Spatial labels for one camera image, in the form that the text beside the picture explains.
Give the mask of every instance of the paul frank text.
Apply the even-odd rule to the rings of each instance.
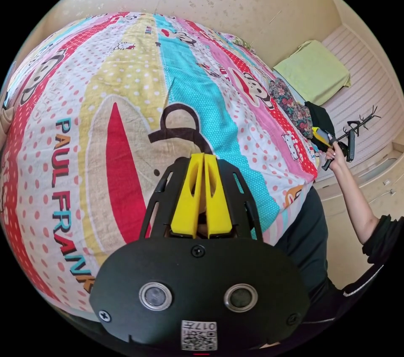
[[[56,122],[56,128],[61,127],[62,134],[56,135],[56,144],[52,154],[52,188],[55,189],[52,194],[52,200],[56,205],[56,211],[53,213],[53,219],[56,220],[53,237],[60,245],[64,259],[70,264],[71,274],[90,294],[95,277],[90,270],[85,268],[85,258],[77,251],[74,242],[63,235],[70,231],[72,223],[74,223],[70,207],[70,191],[58,191],[56,189],[57,183],[69,176],[70,136],[67,134],[70,132],[71,125],[70,118]]]

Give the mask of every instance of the striped wall panel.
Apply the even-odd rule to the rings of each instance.
[[[323,104],[337,137],[343,134],[343,127],[348,127],[347,121],[359,120],[359,115],[367,116],[373,105],[377,106],[376,114],[381,116],[369,121],[369,131],[361,127],[351,163],[355,166],[391,143],[404,126],[404,109],[381,63],[354,33],[340,26],[322,43],[351,73],[352,86],[341,89]],[[331,176],[330,170],[321,170],[317,181]]]

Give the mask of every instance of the screw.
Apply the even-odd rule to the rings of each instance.
[[[293,326],[300,321],[300,314],[291,314],[288,319],[286,319],[286,324],[288,326]]]
[[[100,311],[98,313],[98,316],[100,317],[101,320],[103,320],[104,322],[111,322],[111,315],[106,312],[106,311]]]
[[[205,255],[205,248],[201,245],[195,245],[192,249],[191,249],[191,254],[194,257],[202,257]]]

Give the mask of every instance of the colorful bedspread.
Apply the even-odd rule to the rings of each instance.
[[[229,35],[174,17],[114,13],[51,35],[13,75],[1,216],[28,278],[96,320],[97,271],[137,240],[167,166],[192,153],[236,165],[275,244],[317,176],[318,152],[267,94],[267,66]]]

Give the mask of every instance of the label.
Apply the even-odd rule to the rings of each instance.
[[[216,322],[181,323],[181,349],[187,351],[214,351],[218,349]]]

